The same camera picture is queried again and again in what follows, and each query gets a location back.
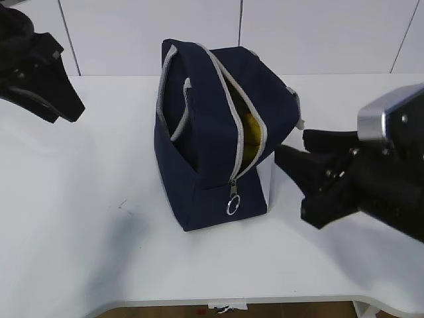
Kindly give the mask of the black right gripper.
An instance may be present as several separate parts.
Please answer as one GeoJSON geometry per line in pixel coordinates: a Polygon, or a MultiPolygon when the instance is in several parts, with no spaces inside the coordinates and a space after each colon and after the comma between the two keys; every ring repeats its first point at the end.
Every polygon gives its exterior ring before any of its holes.
{"type": "Polygon", "coordinates": [[[301,218],[318,229],[359,211],[423,240],[423,93],[390,115],[387,142],[356,131],[303,131],[300,151],[280,145],[275,162],[304,194],[301,218]]]}

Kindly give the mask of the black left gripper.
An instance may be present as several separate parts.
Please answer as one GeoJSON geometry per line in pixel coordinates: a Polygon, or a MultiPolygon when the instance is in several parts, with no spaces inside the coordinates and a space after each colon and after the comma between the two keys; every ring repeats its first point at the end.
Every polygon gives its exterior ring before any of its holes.
{"type": "Polygon", "coordinates": [[[1,99],[54,123],[75,122],[85,106],[69,81],[64,47],[49,33],[36,32],[23,12],[1,7],[1,99]]]}

